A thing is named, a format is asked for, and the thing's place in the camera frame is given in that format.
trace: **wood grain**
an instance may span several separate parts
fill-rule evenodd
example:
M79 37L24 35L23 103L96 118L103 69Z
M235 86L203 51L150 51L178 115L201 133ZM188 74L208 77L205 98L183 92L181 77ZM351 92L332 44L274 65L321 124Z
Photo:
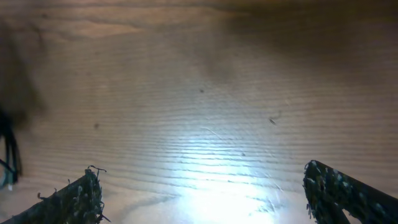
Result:
M1 2L15 27L24 4ZM20 51L44 110L18 131L24 177L0 192L0 219L90 164L108 170L104 214L114 223L313 223L302 188L310 159L397 197L389 8L349 5L357 12L339 19L312 4L238 4L30 6L24 16L44 28L45 50Z

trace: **black cord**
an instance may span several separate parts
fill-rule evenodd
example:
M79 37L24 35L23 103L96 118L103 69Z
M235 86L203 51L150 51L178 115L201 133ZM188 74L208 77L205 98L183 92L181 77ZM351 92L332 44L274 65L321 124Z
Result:
M21 174L21 163L19 161L19 152L17 141L12 132L11 119L0 110L0 140L4 138L6 147L6 161L0 159L0 164L5 168L3 181L0 182L0 189L7 184L13 185L18 181L18 175Z

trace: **wooden surface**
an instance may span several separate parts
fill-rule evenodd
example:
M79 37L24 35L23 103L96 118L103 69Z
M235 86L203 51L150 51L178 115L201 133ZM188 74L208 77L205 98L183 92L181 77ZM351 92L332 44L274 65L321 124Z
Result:
M255 3L1 1L30 82L0 220L90 164L113 223L313 223L310 159L398 197L394 6Z

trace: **dark spot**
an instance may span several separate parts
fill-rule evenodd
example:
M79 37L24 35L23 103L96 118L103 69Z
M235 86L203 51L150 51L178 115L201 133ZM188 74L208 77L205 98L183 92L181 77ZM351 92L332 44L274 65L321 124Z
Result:
M273 125L276 125L276 123L273 119L269 119L269 122L271 122L271 124L273 124Z

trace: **scratch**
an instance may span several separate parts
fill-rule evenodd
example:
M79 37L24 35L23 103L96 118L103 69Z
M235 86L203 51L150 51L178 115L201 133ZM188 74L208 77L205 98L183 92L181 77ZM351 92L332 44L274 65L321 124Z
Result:
M209 128L203 128L203 127L200 127L200 128L202 128L202 129L205 129L205 130L207 130L207 131L209 131L209 132L211 132L211 133L213 133L215 136L217 136L218 137L218 139L219 140L223 140L217 133L215 133L214 131L212 131L211 129L209 129Z

